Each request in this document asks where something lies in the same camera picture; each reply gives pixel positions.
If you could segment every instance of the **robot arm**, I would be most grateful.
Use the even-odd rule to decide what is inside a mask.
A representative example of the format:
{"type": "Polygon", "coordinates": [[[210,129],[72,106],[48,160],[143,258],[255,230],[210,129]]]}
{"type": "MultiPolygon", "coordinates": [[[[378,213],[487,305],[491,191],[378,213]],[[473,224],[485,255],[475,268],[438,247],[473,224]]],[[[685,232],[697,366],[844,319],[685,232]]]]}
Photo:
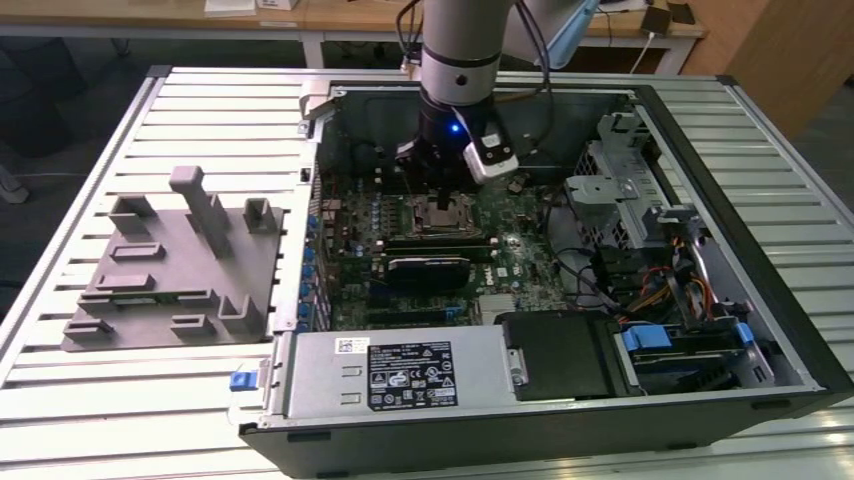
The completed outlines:
{"type": "MultiPolygon", "coordinates": [[[[519,166],[493,95],[514,7],[521,13],[510,22],[511,31],[525,23],[519,1],[425,0],[419,131],[399,150],[398,160],[418,181],[439,191],[441,200],[467,183],[483,184],[519,166]]],[[[538,13],[553,17],[550,25],[555,18],[570,18],[554,31],[563,37],[569,33],[571,50],[598,4],[598,0],[535,4],[538,13]]],[[[545,48],[533,46],[529,52],[545,48]]]]}

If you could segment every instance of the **blue latch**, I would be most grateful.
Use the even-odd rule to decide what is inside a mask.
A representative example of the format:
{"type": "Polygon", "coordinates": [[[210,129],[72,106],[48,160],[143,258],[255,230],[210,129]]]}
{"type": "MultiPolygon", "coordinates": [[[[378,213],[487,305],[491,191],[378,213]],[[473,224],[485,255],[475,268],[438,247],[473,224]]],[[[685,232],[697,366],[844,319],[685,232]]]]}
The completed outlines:
{"type": "Polygon", "coordinates": [[[454,320],[461,313],[463,313],[463,307],[447,307],[445,309],[445,319],[454,320]]]}
{"type": "Polygon", "coordinates": [[[661,325],[639,325],[622,333],[626,350],[667,348],[673,346],[667,330],[661,325]]]}
{"type": "Polygon", "coordinates": [[[741,322],[737,323],[735,332],[738,333],[738,338],[742,339],[743,345],[750,345],[754,342],[753,330],[750,330],[750,325],[741,322]]]}
{"type": "Polygon", "coordinates": [[[228,390],[232,392],[248,392],[258,390],[258,370],[248,372],[232,372],[228,390]]]}

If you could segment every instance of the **wooden desk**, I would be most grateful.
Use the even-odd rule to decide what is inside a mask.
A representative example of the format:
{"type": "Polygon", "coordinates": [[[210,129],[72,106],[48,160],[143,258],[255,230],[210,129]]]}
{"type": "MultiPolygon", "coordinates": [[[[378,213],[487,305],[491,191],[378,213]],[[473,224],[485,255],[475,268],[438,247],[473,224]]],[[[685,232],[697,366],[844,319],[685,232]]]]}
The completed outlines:
{"type": "MultiPolygon", "coordinates": [[[[407,0],[308,0],[303,17],[303,28],[308,34],[303,35],[303,45],[312,68],[323,65],[323,41],[397,42],[394,20],[406,3],[407,0]]],[[[655,6],[667,8],[666,0],[655,0],[655,6]]],[[[611,14],[610,28],[609,18],[597,15],[582,46],[643,48],[647,40],[647,34],[641,31],[643,14],[643,11],[611,14]]],[[[655,73],[679,74],[694,43],[706,33],[701,24],[671,24],[669,37],[655,38],[650,45],[650,48],[666,50],[655,73]]]]}
{"type": "MultiPolygon", "coordinates": [[[[250,17],[206,18],[204,0],[0,0],[0,24],[110,26],[202,29],[299,28],[308,10],[303,0],[294,10],[258,9],[250,17]]],[[[0,31],[10,35],[6,28],[0,31]]]]}
{"type": "MultiPolygon", "coordinates": [[[[310,68],[323,68],[324,41],[397,42],[394,19],[405,0],[302,0],[291,11],[206,18],[204,0],[0,0],[0,34],[96,38],[299,40],[310,68]]],[[[594,19],[582,46],[641,48],[643,12],[594,19]]],[[[701,25],[673,24],[651,48],[667,51],[657,73],[678,74],[701,25]]]]}

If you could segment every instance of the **sticker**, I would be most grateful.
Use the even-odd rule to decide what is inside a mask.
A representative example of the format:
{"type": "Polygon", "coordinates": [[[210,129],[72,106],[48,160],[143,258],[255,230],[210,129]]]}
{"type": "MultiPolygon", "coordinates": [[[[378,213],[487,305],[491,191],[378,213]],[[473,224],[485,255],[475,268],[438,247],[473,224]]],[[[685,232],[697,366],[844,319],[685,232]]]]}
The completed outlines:
{"type": "Polygon", "coordinates": [[[296,22],[258,22],[262,27],[296,28],[296,22]]]}
{"type": "Polygon", "coordinates": [[[370,337],[336,338],[335,353],[368,353],[370,337]]]}
{"type": "Polygon", "coordinates": [[[366,347],[371,410],[383,412],[458,405],[451,342],[366,344],[366,347]]]}

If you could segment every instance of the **white label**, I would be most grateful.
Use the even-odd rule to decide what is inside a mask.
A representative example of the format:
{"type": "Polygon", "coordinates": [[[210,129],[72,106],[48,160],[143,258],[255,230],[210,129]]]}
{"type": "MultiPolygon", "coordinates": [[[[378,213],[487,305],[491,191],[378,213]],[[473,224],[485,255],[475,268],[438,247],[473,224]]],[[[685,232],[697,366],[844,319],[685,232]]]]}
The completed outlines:
{"type": "Polygon", "coordinates": [[[434,397],[453,397],[457,394],[457,389],[454,388],[437,388],[434,391],[434,397]]]}
{"type": "Polygon", "coordinates": [[[370,337],[336,338],[335,353],[368,353],[370,337]]]}
{"type": "Polygon", "coordinates": [[[296,22],[259,22],[262,27],[296,28],[296,22]]]}

